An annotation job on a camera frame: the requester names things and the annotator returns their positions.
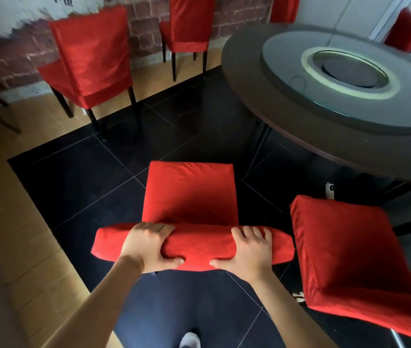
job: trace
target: white wall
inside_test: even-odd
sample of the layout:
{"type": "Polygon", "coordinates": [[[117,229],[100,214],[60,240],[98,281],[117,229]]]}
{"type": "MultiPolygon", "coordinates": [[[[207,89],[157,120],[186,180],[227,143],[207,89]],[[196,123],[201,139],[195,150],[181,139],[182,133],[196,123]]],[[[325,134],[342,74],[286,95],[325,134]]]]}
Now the white wall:
{"type": "Polygon", "coordinates": [[[97,12],[104,0],[0,0],[0,36],[40,18],[60,19],[70,13],[97,12]]]}
{"type": "Polygon", "coordinates": [[[301,0],[296,23],[368,37],[392,0],[301,0]]]}

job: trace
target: forearm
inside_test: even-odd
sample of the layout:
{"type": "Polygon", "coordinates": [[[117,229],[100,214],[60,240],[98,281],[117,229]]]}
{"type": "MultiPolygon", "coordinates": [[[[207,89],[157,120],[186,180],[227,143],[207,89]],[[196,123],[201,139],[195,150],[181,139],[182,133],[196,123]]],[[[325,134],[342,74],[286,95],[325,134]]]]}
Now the forearm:
{"type": "Polygon", "coordinates": [[[120,315],[125,298],[141,270],[119,258],[86,301],[54,333],[44,348],[103,348],[120,315]]]}
{"type": "Polygon", "coordinates": [[[286,291],[274,273],[251,283],[288,348],[336,348],[337,345],[286,291]]]}

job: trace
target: hand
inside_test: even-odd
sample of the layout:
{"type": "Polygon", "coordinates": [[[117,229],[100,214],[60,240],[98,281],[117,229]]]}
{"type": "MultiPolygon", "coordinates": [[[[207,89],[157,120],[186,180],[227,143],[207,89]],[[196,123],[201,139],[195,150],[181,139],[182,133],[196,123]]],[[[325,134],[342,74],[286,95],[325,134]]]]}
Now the hand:
{"type": "Polygon", "coordinates": [[[141,273],[176,269],[185,261],[180,257],[164,259],[160,253],[164,240],[174,229],[171,225],[138,223],[128,233],[119,259],[129,258],[139,267],[141,273]]]}
{"type": "Polygon", "coordinates": [[[266,228],[265,238],[257,227],[252,229],[244,226],[243,231],[238,227],[232,228],[236,242],[236,255],[230,260],[213,259],[210,265],[234,273],[240,279],[251,285],[268,275],[271,269],[271,232],[266,228]]]}

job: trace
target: left hand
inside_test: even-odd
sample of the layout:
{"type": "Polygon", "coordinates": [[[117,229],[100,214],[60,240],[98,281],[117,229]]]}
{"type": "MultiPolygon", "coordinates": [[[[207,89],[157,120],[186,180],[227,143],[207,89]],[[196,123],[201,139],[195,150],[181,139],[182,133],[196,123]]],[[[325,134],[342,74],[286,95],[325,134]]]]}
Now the left hand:
{"type": "Polygon", "coordinates": [[[174,229],[172,225],[138,223],[128,233],[119,259],[129,258],[138,266],[141,273],[176,269],[185,261],[180,257],[165,259],[160,253],[164,240],[174,229]]]}

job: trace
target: wall mural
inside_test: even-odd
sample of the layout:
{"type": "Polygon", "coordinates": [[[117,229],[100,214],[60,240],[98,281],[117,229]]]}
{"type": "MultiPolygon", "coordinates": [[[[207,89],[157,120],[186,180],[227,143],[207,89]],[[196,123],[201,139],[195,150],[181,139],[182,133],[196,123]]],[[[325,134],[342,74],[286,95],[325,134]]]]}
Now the wall mural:
{"type": "Polygon", "coordinates": [[[70,13],[97,12],[104,0],[0,0],[0,37],[41,18],[61,19],[70,13]]]}

